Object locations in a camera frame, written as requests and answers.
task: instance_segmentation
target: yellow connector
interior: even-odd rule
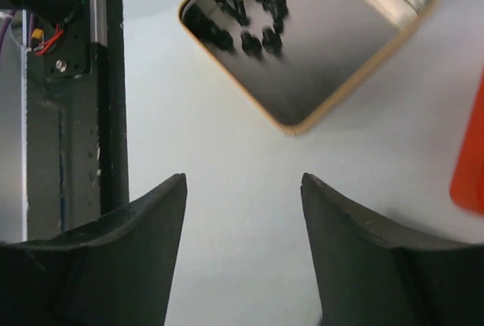
[[[35,29],[32,32],[32,39],[36,39],[39,41],[42,41],[42,38],[44,37],[44,30],[42,29]]]

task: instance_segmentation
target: orange container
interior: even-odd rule
[[[452,180],[451,197],[458,206],[484,215],[484,75]]]

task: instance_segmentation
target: metal tray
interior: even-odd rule
[[[283,131],[298,135],[343,100],[417,28],[436,0],[287,0],[282,56],[261,60],[241,49],[245,29],[213,0],[185,0],[179,18],[185,29]],[[196,4],[230,32],[235,51],[202,43],[187,28],[185,14]],[[244,0],[247,29],[261,39],[272,18],[255,0]]]

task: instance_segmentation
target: silver bolt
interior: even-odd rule
[[[61,73],[67,70],[67,63],[64,60],[57,60],[55,63],[55,68],[59,70]]]

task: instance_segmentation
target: white table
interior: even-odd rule
[[[167,326],[316,324],[304,172],[403,224],[484,240],[484,219],[448,195],[484,64],[484,0],[441,0],[301,138],[280,133],[188,37],[181,1],[125,0],[124,23],[131,198],[188,175]]]

